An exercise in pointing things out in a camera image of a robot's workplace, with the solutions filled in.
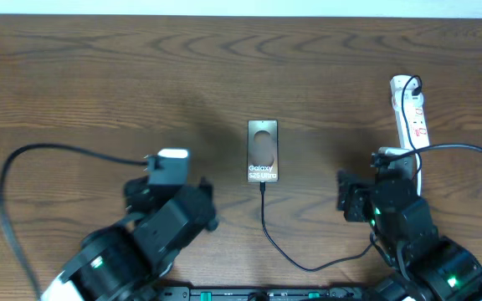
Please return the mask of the black Galaxy smartphone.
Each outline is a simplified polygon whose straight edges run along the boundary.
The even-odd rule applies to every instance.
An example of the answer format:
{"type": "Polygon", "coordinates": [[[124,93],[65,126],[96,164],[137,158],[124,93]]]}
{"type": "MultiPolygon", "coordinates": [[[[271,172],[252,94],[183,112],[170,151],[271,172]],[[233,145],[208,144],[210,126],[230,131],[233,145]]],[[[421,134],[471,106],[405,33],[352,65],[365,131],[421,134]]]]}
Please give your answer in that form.
{"type": "Polygon", "coordinates": [[[247,181],[279,180],[277,120],[249,120],[247,136],[247,181]]]}

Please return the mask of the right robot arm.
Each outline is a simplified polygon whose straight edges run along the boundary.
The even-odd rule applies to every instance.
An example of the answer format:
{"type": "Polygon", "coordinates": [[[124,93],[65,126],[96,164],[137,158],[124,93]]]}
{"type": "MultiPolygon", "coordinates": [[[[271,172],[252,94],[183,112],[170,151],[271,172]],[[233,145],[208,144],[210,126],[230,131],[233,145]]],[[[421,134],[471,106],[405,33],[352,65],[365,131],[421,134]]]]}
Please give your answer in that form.
{"type": "Polygon", "coordinates": [[[394,272],[368,288],[365,300],[482,300],[482,266],[455,241],[439,234],[428,202],[413,179],[415,163],[374,156],[370,181],[337,174],[338,210],[348,222],[366,222],[370,239],[394,272]]]}

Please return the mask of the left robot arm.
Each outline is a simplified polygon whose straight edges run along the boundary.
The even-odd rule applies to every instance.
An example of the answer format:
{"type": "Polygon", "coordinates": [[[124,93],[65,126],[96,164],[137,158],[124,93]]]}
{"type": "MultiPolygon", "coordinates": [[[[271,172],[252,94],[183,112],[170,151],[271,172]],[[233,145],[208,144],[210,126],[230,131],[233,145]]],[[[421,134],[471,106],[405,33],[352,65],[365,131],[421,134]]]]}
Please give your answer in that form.
{"type": "Polygon", "coordinates": [[[202,231],[218,227],[213,184],[128,181],[127,213],[83,239],[79,252],[42,293],[43,300],[153,300],[155,283],[202,231]]]}

